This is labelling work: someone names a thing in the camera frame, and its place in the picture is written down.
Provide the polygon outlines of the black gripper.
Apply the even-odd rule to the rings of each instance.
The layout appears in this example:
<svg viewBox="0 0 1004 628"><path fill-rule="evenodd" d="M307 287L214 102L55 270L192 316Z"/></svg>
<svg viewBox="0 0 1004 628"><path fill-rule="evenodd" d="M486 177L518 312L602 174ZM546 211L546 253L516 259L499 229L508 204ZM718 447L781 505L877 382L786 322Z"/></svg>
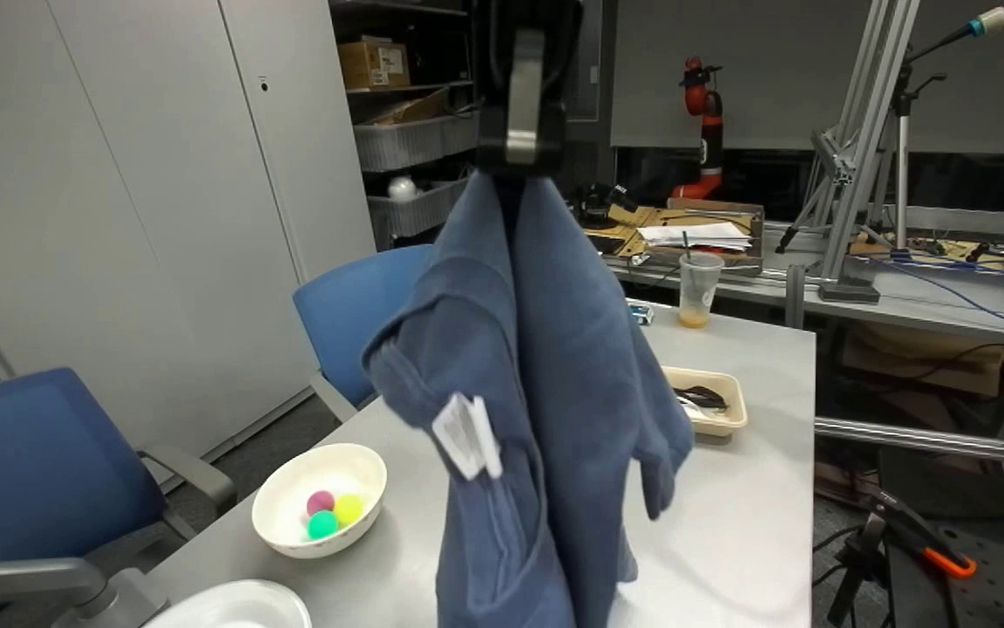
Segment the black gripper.
<svg viewBox="0 0 1004 628"><path fill-rule="evenodd" d="M475 163L501 182L546 177L564 156L564 84L580 0L470 0Z"/></svg>

